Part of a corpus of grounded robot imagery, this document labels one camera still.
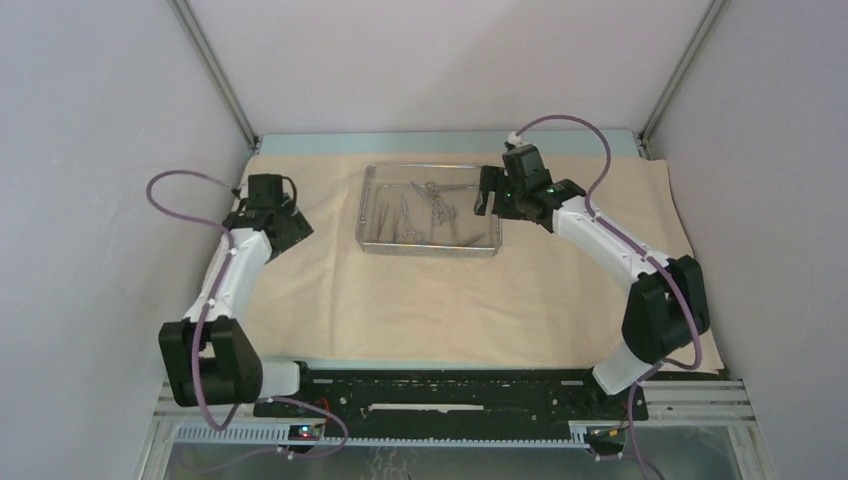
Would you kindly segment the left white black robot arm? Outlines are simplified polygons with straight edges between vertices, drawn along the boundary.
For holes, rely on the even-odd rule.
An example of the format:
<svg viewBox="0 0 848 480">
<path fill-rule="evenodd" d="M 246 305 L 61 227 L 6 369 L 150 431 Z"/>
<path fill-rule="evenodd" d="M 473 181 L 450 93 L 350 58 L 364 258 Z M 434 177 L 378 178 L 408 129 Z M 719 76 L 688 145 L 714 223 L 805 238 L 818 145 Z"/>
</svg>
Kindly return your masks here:
<svg viewBox="0 0 848 480">
<path fill-rule="evenodd" d="M 295 363 L 262 361 L 241 323 L 265 266 L 313 229 L 287 176 L 253 174 L 230 192 L 237 203 L 222 221 L 176 216 L 214 228 L 220 240 L 198 298 L 159 331 L 168 382 L 181 407 L 252 403 L 280 386 L 278 404 L 304 416 L 315 406 L 315 388 L 297 378 Z"/>
</svg>

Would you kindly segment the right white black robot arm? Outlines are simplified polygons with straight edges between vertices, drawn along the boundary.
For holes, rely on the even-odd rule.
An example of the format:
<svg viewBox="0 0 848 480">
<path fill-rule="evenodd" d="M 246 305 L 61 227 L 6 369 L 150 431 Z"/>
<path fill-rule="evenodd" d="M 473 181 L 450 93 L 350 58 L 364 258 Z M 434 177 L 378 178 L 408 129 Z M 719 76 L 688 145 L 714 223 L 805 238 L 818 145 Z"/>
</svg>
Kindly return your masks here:
<svg viewBox="0 0 848 480">
<path fill-rule="evenodd" d="M 475 214 L 543 227 L 587 254 L 627 295 L 620 344 L 587 374 L 585 411 L 610 416 L 622 392 L 683 347 L 694 349 L 689 368 L 699 367 L 701 337 L 710 326 L 700 264 L 690 255 L 673 258 L 649 247 L 603 214 L 589 191 L 570 179 L 554 181 L 536 146 L 515 146 L 502 160 L 502 166 L 482 166 Z"/>
</svg>

